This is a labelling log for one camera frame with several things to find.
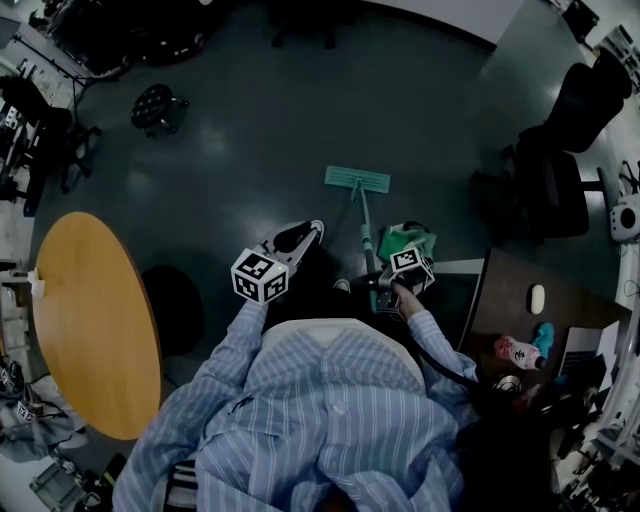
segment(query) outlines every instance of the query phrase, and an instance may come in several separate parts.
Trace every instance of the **box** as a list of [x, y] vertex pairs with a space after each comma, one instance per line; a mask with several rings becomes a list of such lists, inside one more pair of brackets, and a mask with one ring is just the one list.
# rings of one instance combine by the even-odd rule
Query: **box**
[[233, 291], [258, 304], [267, 304], [289, 289], [289, 267], [250, 249], [231, 267]]
[[391, 255], [393, 277], [414, 295], [419, 295], [435, 281], [431, 265], [415, 247]]

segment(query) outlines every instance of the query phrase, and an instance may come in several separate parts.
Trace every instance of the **bottle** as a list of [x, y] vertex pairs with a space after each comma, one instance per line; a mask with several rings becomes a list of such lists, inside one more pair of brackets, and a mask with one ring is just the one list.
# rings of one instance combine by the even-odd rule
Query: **bottle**
[[511, 336], [502, 336], [493, 348], [497, 357], [507, 359], [523, 370], [541, 370], [547, 362], [536, 347], [516, 341]]

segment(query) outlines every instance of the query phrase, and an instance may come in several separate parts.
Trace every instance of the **mop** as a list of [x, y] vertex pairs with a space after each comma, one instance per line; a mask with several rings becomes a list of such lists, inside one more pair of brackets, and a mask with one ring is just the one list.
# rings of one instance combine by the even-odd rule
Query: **mop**
[[[371, 240], [371, 220], [369, 218], [369, 208], [367, 206], [365, 190], [388, 194], [390, 182], [391, 176], [388, 174], [358, 171], [345, 167], [336, 167], [334, 165], [327, 167], [327, 173], [324, 177], [325, 185], [350, 188], [351, 202], [355, 202], [358, 197], [360, 197], [362, 204], [362, 226], [360, 232], [362, 235], [364, 257], [367, 264], [367, 274], [376, 272], [376, 264], [373, 252], [373, 241]], [[378, 300], [378, 292], [376, 290], [370, 290], [369, 298], [371, 300], [371, 311], [375, 313], [377, 311], [376, 303]]]

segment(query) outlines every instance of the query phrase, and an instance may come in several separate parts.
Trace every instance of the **round wooden table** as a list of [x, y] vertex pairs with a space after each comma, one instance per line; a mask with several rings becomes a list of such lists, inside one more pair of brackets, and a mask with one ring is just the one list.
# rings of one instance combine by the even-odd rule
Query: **round wooden table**
[[38, 341], [62, 394], [92, 427], [136, 439], [160, 407], [162, 368], [153, 312], [126, 249], [87, 213], [62, 217], [36, 268]]

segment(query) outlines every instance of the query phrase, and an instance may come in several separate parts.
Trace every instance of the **blue striped shirt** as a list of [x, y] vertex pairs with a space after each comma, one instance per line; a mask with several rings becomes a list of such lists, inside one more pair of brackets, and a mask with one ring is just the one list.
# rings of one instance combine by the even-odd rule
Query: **blue striped shirt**
[[[198, 510], [312, 511], [331, 485], [359, 509], [455, 508], [456, 434], [477, 419], [464, 390], [426, 364], [423, 386], [357, 329], [326, 348], [292, 332], [252, 365], [265, 317], [247, 302], [193, 381], [165, 402], [117, 481], [115, 510], [149, 510], [157, 482], [192, 455]], [[475, 379], [475, 364], [428, 311], [408, 323], [441, 364]]]

